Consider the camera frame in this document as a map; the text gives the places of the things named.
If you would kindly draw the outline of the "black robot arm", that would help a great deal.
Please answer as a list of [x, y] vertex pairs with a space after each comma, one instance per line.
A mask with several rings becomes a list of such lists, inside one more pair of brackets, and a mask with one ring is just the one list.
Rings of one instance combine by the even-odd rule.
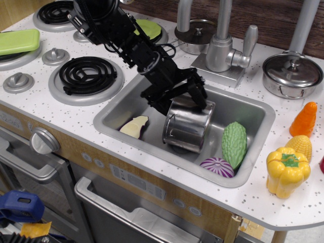
[[118, 1], [74, 1], [68, 14], [75, 28], [95, 45], [109, 45], [129, 67], [136, 66], [150, 86], [141, 93], [148, 104], [166, 115], [171, 100], [189, 94], [200, 108], [207, 106], [204, 79], [195, 68], [180, 69], [161, 45], [154, 44]]

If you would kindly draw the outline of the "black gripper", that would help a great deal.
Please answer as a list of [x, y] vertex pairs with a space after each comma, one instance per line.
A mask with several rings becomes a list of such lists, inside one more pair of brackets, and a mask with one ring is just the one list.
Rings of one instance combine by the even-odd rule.
[[200, 109], [207, 106], [205, 81], [196, 68], [180, 69], [172, 59], [156, 57], [147, 66], [138, 66], [138, 73], [151, 83], [141, 97], [161, 114], [168, 114], [172, 99], [184, 93], [188, 93]]

